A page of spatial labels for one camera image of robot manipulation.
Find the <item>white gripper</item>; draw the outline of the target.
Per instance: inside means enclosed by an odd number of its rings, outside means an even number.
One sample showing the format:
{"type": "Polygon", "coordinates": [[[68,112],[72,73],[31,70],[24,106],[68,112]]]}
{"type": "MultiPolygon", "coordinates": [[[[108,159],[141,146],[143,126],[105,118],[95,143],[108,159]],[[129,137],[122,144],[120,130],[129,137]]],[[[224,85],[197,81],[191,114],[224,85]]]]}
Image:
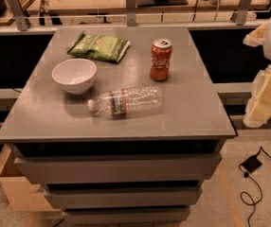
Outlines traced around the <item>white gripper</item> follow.
{"type": "MultiPolygon", "coordinates": [[[[247,34],[243,44],[263,45],[264,56],[271,61],[271,18],[247,34]]],[[[243,122],[249,128],[259,128],[271,118],[271,65],[260,70],[252,82],[251,98],[245,108],[243,122]]]]}

